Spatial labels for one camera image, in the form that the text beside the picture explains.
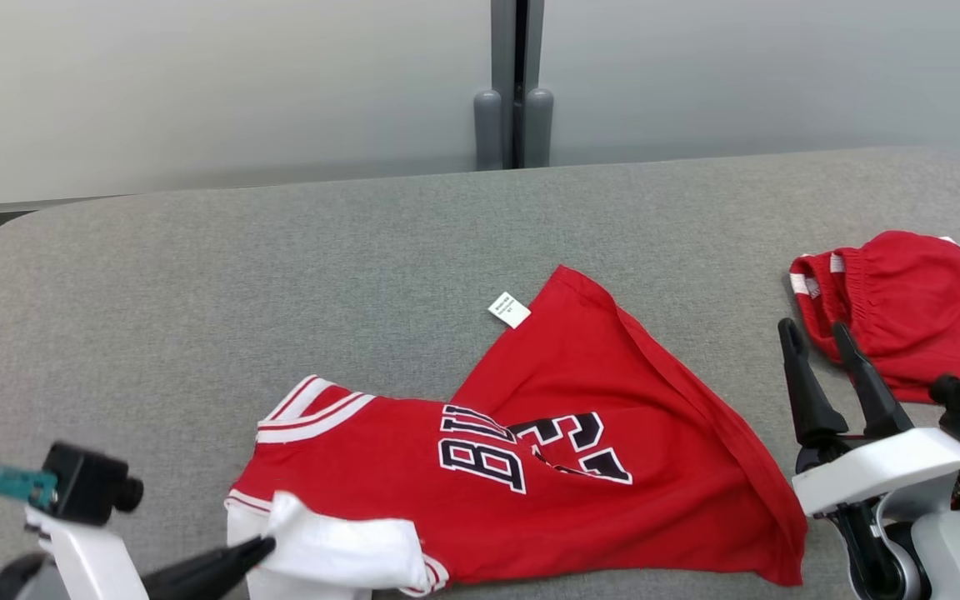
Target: gray fabric surface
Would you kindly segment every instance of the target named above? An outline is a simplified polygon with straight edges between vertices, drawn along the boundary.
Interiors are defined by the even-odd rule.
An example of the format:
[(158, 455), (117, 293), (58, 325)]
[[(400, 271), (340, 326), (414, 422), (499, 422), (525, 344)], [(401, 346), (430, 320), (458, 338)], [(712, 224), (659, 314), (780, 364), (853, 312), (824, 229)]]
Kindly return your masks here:
[[(888, 228), (960, 243), (960, 152), (929, 148), (327, 182), (81, 202), (0, 229), (0, 460), (54, 439), (126, 458), (145, 501), (112, 527), (143, 569), (220, 543), (254, 424), (309, 373), (450, 398), (558, 263), (582, 270), (757, 432), (790, 475), (776, 334), (795, 256)], [(845, 379), (819, 365), (861, 426)], [(918, 424), (930, 407), (912, 407)], [(0, 566), (34, 548), (0, 501)], [(813, 523), (805, 586), (611, 571), (464, 598), (850, 598)]]

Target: clothing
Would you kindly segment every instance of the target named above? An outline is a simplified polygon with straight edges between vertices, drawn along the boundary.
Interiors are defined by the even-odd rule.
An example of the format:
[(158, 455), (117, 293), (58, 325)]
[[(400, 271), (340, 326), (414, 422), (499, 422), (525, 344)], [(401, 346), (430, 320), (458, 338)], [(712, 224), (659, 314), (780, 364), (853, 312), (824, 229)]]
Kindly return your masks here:
[(790, 268), (810, 338), (839, 362), (832, 337), (848, 324), (895, 398), (929, 403), (944, 373), (960, 377), (960, 247), (883, 232), (861, 247), (803, 255)]
[(622, 568), (801, 584), (805, 517), (747, 424), (582, 274), (559, 267), (530, 310), (447, 405), (308, 378), (259, 423), (228, 505), (283, 490), (411, 521), (412, 595)]

